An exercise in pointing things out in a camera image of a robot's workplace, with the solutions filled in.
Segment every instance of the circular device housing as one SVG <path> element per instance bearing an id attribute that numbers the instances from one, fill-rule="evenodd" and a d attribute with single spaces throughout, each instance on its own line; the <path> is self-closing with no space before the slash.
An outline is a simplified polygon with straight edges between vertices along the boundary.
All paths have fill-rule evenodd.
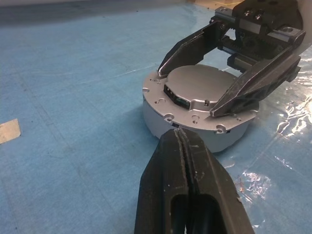
<path id="1" fill-rule="evenodd" d="M 210 109 L 237 78 L 205 65 L 174 69 L 166 78 L 152 72 L 143 84 L 143 115 L 158 138 L 172 128 L 187 128 L 200 135 L 211 152 L 240 139 L 256 117 L 259 104 L 231 116 L 211 117 Z"/>

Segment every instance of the mounting hole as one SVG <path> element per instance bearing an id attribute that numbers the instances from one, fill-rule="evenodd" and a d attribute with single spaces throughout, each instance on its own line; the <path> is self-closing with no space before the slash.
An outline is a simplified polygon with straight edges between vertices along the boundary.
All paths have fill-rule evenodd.
<path id="1" fill-rule="evenodd" d="M 199 116 L 198 115 L 193 115 L 192 119 L 195 120 L 195 121 L 198 121 L 199 120 Z"/>
<path id="2" fill-rule="evenodd" d="M 164 99 L 164 98 L 160 98 L 160 99 L 158 100 L 158 103 L 160 103 L 160 104 L 165 103 L 165 102 L 166 102 L 166 99 Z"/>
<path id="3" fill-rule="evenodd" d="M 270 1 L 269 4 L 270 4 L 270 5 L 277 5 L 277 4 L 278 4 L 278 1 Z"/>
<path id="4" fill-rule="evenodd" d="M 293 31 L 293 28 L 291 27 L 285 27 L 282 29 L 283 32 L 286 32 L 286 33 L 291 33 Z"/>
<path id="5" fill-rule="evenodd" d="M 166 114 L 164 116 L 164 120 L 171 122 L 173 119 L 175 118 L 175 116 L 173 114 Z"/>
<path id="6" fill-rule="evenodd" d="M 216 131 L 217 133 L 225 133 L 226 132 L 226 127 L 222 124 L 218 124 L 216 126 Z"/>

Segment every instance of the blue mat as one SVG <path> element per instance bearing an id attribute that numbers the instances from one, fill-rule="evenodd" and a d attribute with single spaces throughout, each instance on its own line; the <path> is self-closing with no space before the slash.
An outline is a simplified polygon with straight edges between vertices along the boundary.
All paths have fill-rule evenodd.
<path id="1" fill-rule="evenodd" d="M 213 12 L 178 0 L 0 9 L 1 234 L 131 234 L 140 176 L 157 144 L 142 83 Z M 226 69 L 213 51 L 203 63 Z M 257 234 L 311 233 L 312 50 L 216 154 Z"/>

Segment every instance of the gray metal part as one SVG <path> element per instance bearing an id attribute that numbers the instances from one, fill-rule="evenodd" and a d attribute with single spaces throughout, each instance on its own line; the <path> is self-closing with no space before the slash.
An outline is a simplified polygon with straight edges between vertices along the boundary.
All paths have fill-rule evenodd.
<path id="1" fill-rule="evenodd" d="M 189 79 L 196 83 L 197 81 L 201 81 L 202 78 L 198 76 L 199 80 L 196 80 L 197 77 L 192 76 L 191 71 L 194 71 L 194 69 L 201 71 L 203 74 L 207 74 L 207 79 L 228 79 L 228 76 L 230 76 L 230 74 L 224 75 L 224 72 L 216 68 L 204 65 L 177 68 L 178 71 L 184 71 L 184 74 L 190 76 Z M 174 72 L 174 70 L 172 72 L 177 76 L 183 74 Z M 252 109 L 237 113 L 233 116 L 212 118 L 209 111 L 186 110 L 174 104 L 163 92 L 164 84 L 167 81 L 167 78 L 161 79 L 157 72 L 153 72 L 146 78 L 143 85 L 144 119 L 152 134 L 158 138 L 169 129 L 179 126 L 198 133 L 212 152 L 219 152 L 234 144 L 243 136 L 259 109 L 259 106 L 255 105 Z M 186 87 L 184 87 L 184 89 L 180 87 L 179 90 L 188 92 L 188 88 L 194 88 L 193 86 L 189 87 L 189 83 L 185 83 L 185 85 Z M 224 87 L 219 87 L 220 91 L 224 92 L 231 84 L 227 81 L 220 81 L 219 85 L 224 85 Z M 217 87 L 218 85 L 212 85 L 211 87 L 206 87 L 206 90 L 209 92 Z M 222 92 L 221 94 L 217 94 L 217 96 L 210 97 L 212 100 L 214 100 L 215 97 L 219 98 Z"/>

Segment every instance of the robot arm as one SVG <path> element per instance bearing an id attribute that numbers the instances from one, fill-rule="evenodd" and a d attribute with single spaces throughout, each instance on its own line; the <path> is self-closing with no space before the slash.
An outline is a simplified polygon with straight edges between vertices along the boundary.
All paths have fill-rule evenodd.
<path id="1" fill-rule="evenodd" d="M 225 51 L 231 55 L 228 65 L 242 75 L 211 107 L 210 115 L 240 112 L 266 98 L 284 81 L 296 78 L 298 54 L 312 41 L 311 8 L 309 0 L 245 0 L 233 10 L 220 7 L 208 26 L 172 48 L 158 75 L 165 78 L 177 67 L 195 65 L 215 48 Z M 230 28 L 235 30 L 235 40 L 225 35 Z"/>

